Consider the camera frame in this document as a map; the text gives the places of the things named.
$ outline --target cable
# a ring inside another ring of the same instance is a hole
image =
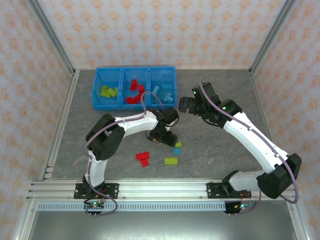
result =
[[[112,126],[114,126],[114,125],[117,125],[117,124],[119,124],[119,123],[127,123],[127,122],[132,122],[132,121],[136,121],[136,120],[143,119],[143,118],[145,117],[146,113],[147,113],[147,109],[146,109],[146,106],[145,106],[145,103],[144,103],[144,95],[145,95],[145,94],[151,94],[151,95],[155,96],[155,98],[156,98],[156,99],[158,100],[158,102],[160,103],[161,108],[164,109],[163,104],[161,103],[160,99],[158,98],[158,96],[157,96],[156,94],[154,94],[154,93],[151,92],[151,91],[145,91],[144,93],[142,93],[141,98],[140,98],[141,104],[142,104],[142,107],[143,107],[143,113],[142,113],[140,116],[137,116],[137,117],[134,117],[134,118],[128,118],[128,119],[124,118],[123,120],[114,121],[114,122],[108,124],[107,126],[105,126],[105,127],[103,127],[102,129],[100,129],[95,135],[93,135],[93,136],[86,142],[86,144],[85,144],[84,147],[83,147],[83,153],[84,153],[86,156],[89,157],[89,162],[88,162],[88,167],[87,167],[86,173],[87,173],[87,182],[88,182],[90,188],[91,188],[96,194],[98,194],[98,195],[100,195],[100,196],[102,196],[102,197],[105,197],[106,199],[109,199],[109,200],[113,201],[113,202],[114,202],[114,205],[115,205],[115,207],[114,207],[113,210],[107,211],[107,212],[104,212],[104,213],[100,213],[100,214],[95,214],[96,217],[97,217],[97,216],[100,217],[100,216],[112,214],[114,211],[117,210],[118,204],[117,204],[116,200],[114,200],[111,196],[108,196],[108,195],[103,194],[102,192],[99,192],[99,191],[96,190],[96,189],[94,188],[94,186],[92,185],[92,183],[91,183],[90,170],[91,170],[91,165],[92,165],[93,158],[87,153],[87,151],[88,151],[87,147],[91,144],[91,142],[92,142],[97,136],[99,136],[102,132],[104,132],[104,131],[107,130],[108,128],[110,128],[110,127],[112,127]],[[86,212],[87,215],[90,216],[91,213],[88,212],[88,208],[89,208],[89,207],[86,208],[86,211],[85,211],[85,212]]]
[[[260,203],[261,197],[262,197],[262,193],[261,193],[261,191],[259,191],[259,199],[258,199],[258,201],[256,202],[256,204],[255,204],[252,208],[250,208],[248,211],[239,212],[239,213],[237,213],[237,214],[231,214],[231,215],[233,215],[233,216],[238,216],[238,215],[244,215],[244,214],[248,214],[248,213],[252,212],[252,211],[258,206],[258,204]]]
[[[222,109],[220,109],[217,105],[214,104],[213,101],[211,101],[211,99],[208,97],[207,93],[204,90],[204,86],[203,86],[203,81],[201,80],[199,83],[200,89],[202,94],[204,95],[205,99],[221,114],[227,116],[228,118],[235,120],[237,123],[245,126],[248,130],[250,129],[255,135],[257,135],[270,149],[271,151],[275,154],[278,155],[279,159],[281,160],[281,162],[283,163],[283,165],[286,167],[287,171],[289,172],[289,175],[291,177],[293,186],[294,186],[294,192],[295,192],[295,196],[294,196],[294,200],[290,200],[288,198],[286,198],[283,195],[280,195],[280,197],[282,197],[284,200],[286,200],[288,203],[291,204],[296,204],[299,200],[299,191],[298,191],[298,184],[297,181],[295,179],[294,173],[292,172],[291,168],[289,167],[288,163],[284,160],[284,158],[277,152],[277,150],[274,149],[273,146],[271,146],[271,144],[259,133],[257,132],[255,129],[251,128],[248,124],[242,122],[241,120],[235,118],[234,116],[230,115],[229,113],[223,111]]]

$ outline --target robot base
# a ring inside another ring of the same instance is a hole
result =
[[[96,186],[95,189],[100,193],[103,193],[107,196],[110,196],[113,199],[118,198],[119,193],[119,184],[118,183],[101,183],[99,186]],[[75,184],[74,190],[74,199],[103,199],[103,196],[95,193],[89,186],[86,178],[83,177],[82,182]]]

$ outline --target lego brick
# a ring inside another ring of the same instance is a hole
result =
[[[146,151],[146,152],[141,152],[141,153],[137,153],[135,155],[135,158],[140,161],[142,159],[149,159],[150,158],[150,155],[149,155],[149,152]]]
[[[175,144],[176,148],[181,148],[182,147],[182,143],[180,141],[177,141]]]
[[[176,165],[176,164],[178,164],[178,158],[177,157],[165,157],[164,158],[164,164],[166,164],[166,165]]]
[[[158,98],[162,101],[164,99],[164,94],[162,93],[161,89],[158,91]]]
[[[148,166],[149,166],[148,159],[142,159],[142,160],[141,160],[141,166],[142,166],[143,168],[148,167]]]
[[[163,89],[172,89],[173,85],[172,84],[162,84]]]
[[[159,91],[159,86],[155,86],[152,93],[154,93],[155,95],[158,94],[158,91]]]
[[[103,85],[101,88],[101,91],[105,92],[108,90],[108,86],[107,85]]]
[[[132,97],[127,97],[126,99],[126,102],[128,103],[128,104],[134,104],[134,102],[133,102],[133,100],[132,100]]]
[[[137,90],[137,87],[138,87],[137,79],[132,79],[132,80],[131,80],[130,90],[131,90],[131,91],[135,91],[135,90]]]
[[[167,101],[168,104],[171,104],[171,103],[174,101],[174,99],[169,96],[169,97],[166,99],[166,101]]]
[[[112,97],[117,96],[117,92],[112,88],[109,88],[106,92],[109,93]]]
[[[139,94],[143,94],[145,92],[145,87],[142,84],[138,85]]]
[[[154,96],[151,96],[151,101],[152,101],[152,104],[158,103],[158,100]]]
[[[179,154],[181,154],[180,148],[179,148],[179,147],[174,148],[174,149],[173,149],[173,153],[174,153],[174,155],[179,155]]]
[[[107,91],[102,91],[101,93],[100,93],[100,96],[102,96],[102,97],[105,97],[105,98],[111,98],[111,95],[110,95],[110,93],[108,93]]]
[[[137,104],[137,103],[140,102],[141,95],[142,95],[142,93],[139,93],[137,96],[134,96],[134,97],[132,98],[133,104]]]

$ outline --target blue bin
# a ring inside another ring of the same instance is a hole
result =
[[[147,67],[125,67],[123,69],[122,103],[124,109],[143,109],[141,102],[138,104],[128,104],[126,98],[133,98],[139,94],[138,88],[136,88],[136,91],[130,90],[133,79],[137,80],[138,85],[143,85],[145,92],[150,91],[149,73],[150,68]],[[146,94],[143,102],[147,108],[150,107],[150,101],[149,94]]]
[[[122,105],[121,81],[123,71],[118,67],[99,67],[96,69],[91,93],[92,105],[97,110],[117,110]],[[100,96],[101,88],[107,85],[109,88],[118,87],[118,96],[107,98]]]
[[[159,90],[162,91],[163,97],[168,93],[173,98],[172,103],[163,102],[165,109],[168,107],[176,108],[178,105],[178,90],[177,90],[177,79],[176,79],[176,68],[174,66],[159,66],[151,67],[150,69],[150,83],[151,91],[156,86],[159,86]],[[172,85],[172,88],[163,88],[163,85]],[[151,107],[160,108],[159,103],[151,103]]]
[[[168,107],[177,107],[178,91],[176,80],[176,68],[174,66],[137,66],[137,67],[98,67],[96,69],[94,83],[92,87],[91,100],[92,105],[97,110],[142,110],[142,104],[128,104],[126,98],[134,97],[139,94],[131,91],[132,80],[136,79],[138,85],[143,84],[145,91],[151,91],[155,86],[159,86],[164,97],[171,93],[174,99],[172,103],[164,103],[165,109]],[[162,84],[172,85],[172,88],[162,89]],[[109,88],[118,87],[117,97],[100,96],[102,86],[107,85]],[[144,104],[147,109],[160,108],[159,103],[152,103],[151,95],[146,94]]]

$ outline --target red lego brick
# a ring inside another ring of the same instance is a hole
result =
[[[142,159],[141,160],[141,165],[142,165],[143,168],[148,167],[149,166],[148,159]]]
[[[146,152],[137,153],[135,157],[138,161],[140,161],[142,159],[149,159],[150,155],[149,155],[149,152],[146,151]]]
[[[133,99],[132,99],[132,97],[127,97],[126,99],[126,102],[128,103],[128,104],[134,104],[134,101],[133,101]]]
[[[141,98],[141,94],[138,94],[137,96],[134,96],[134,97],[132,98],[132,102],[133,102],[134,104],[137,104],[137,103],[140,102],[140,98]]]
[[[138,87],[137,79],[132,79],[132,80],[131,80],[130,90],[131,90],[131,91],[135,91],[135,90],[137,90],[137,87]]]
[[[145,92],[145,87],[142,84],[138,85],[139,94],[143,94]]]

